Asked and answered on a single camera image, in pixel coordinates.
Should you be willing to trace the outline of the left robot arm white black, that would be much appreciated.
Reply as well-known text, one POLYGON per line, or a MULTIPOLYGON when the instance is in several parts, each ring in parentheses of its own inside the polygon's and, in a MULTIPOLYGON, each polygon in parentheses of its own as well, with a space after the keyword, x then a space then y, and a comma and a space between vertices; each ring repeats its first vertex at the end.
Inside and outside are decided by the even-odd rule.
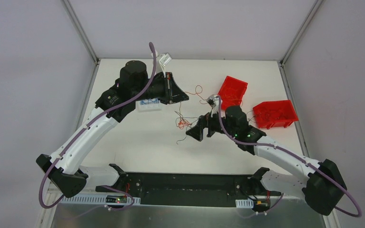
POLYGON ((85 167, 81 163, 106 133, 135 110, 137 101, 151 99, 171 105, 187 101, 189 96, 175 83, 171 72, 149 77, 144 62, 127 62, 115 84, 101 94, 90 116, 71 138, 51 155, 41 154, 36 163, 66 198, 84 188, 103 185, 121 192, 126 179, 120 168, 85 167))

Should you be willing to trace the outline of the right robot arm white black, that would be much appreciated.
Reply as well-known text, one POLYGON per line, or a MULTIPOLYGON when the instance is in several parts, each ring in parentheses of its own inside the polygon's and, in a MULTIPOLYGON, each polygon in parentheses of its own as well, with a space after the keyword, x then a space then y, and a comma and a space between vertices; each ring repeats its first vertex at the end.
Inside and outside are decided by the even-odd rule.
POLYGON ((239 106, 231 106, 224 117, 219 111, 201 115, 197 124, 186 132, 197 141, 214 133, 225 134, 243 151, 264 158, 288 172, 277 173, 269 168, 259 168, 250 178, 251 190, 258 194, 278 191, 304 200, 315 212, 328 216, 347 189, 337 165, 326 159, 318 161, 293 154, 264 131, 252 126, 239 106))

